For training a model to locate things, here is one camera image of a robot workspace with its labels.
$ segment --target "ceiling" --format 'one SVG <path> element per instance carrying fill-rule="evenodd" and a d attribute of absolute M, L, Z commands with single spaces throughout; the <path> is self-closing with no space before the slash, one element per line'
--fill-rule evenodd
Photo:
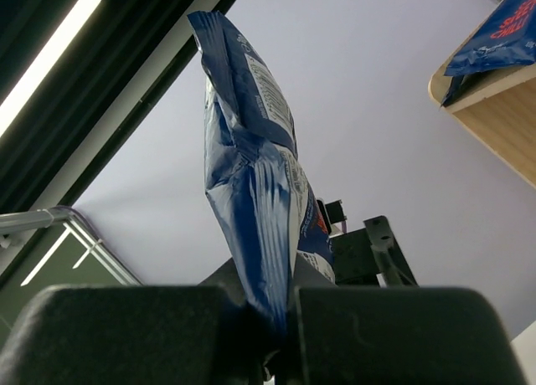
<path fill-rule="evenodd" d="M 0 0 L 0 102 L 76 1 Z M 101 0 L 0 136 L 0 213 L 72 204 L 195 54 L 186 13 L 234 1 Z M 33 233 L 3 250 L 0 273 Z"/>
<path fill-rule="evenodd" d="M 0 0 L 0 101 L 41 50 L 76 0 Z M 61 62 L 0 136 L 0 213 L 31 208 L 194 0 L 102 0 Z M 234 0 L 219 0 L 226 10 Z M 65 194 L 73 201 L 173 82 L 195 51 L 190 40 L 151 83 L 140 105 Z"/>
<path fill-rule="evenodd" d="M 296 121 L 317 196 L 350 228 L 384 214 L 422 285 L 466 286 L 512 336 L 536 317 L 536 192 L 427 95 L 492 0 L 239 0 L 229 11 Z M 76 202 L 147 283 L 198 283 L 229 257 L 204 198 L 204 74 L 178 77 Z"/>

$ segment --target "chip bag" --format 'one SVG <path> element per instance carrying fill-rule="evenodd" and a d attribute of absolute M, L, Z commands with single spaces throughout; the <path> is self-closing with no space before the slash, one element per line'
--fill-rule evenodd
<path fill-rule="evenodd" d="M 334 281 L 327 227 L 297 160 L 291 111 L 262 58 L 222 13 L 188 19 L 208 77 L 205 192 L 248 303 L 281 343 L 296 256 Z"/>
<path fill-rule="evenodd" d="M 536 0 L 504 0 L 452 57 L 445 75 L 453 80 L 443 104 L 451 103 L 469 74 L 536 62 Z"/>

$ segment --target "metal pipe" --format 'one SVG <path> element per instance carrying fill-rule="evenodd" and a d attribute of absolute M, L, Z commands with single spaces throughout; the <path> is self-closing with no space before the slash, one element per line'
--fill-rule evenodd
<path fill-rule="evenodd" d="M 64 222 L 69 217 L 69 211 L 55 208 L 21 213 L 6 213 L 0 215 L 0 236 L 23 232 L 25 230 L 47 228 L 51 224 Z"/>

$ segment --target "wooden shelf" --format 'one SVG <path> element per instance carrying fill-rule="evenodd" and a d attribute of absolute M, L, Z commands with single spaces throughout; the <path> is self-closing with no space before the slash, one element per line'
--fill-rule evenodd
<path fill-rule="evenodd" d="M 451 82 L 443 75 L 451 57 L 428 84 L 438 105 Z M 446 110 L 536 187 L 536 64 L 493 71 Z"/>

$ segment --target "ceiling light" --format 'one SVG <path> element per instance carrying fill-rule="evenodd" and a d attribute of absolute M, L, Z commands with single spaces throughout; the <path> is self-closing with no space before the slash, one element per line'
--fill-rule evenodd
<path fill-rule="evenodd" d="M 61 54 L 84 26 L 101 0 L 78 0 L 39 52 L 23 77 L 0 105 L 0 136 L 15 120 L 30 96 L 58 61 Z"/>
<path fill-rule="evenodd" d="M 56 250 L 59 248 L 59 246 L 67 239 L 67 236 L 69 236 L 70 231 L 65 230 L 61 236 L 56 240 L 56 242 L 50 247 L 49 251 L 43 256 L 43 258 L 35 265 L 32 269 L 32 271 L 29 273 L 29 275 L 26 277 L 25 280 L 23 280 L 23 283 L 21 283 L 21 286 L 25 286 L 34 278 L 34 276 L 43 268 L 43 266 L 47 263 L 47 261 L 50 259 L 53 253 L 56 252 Z"/>

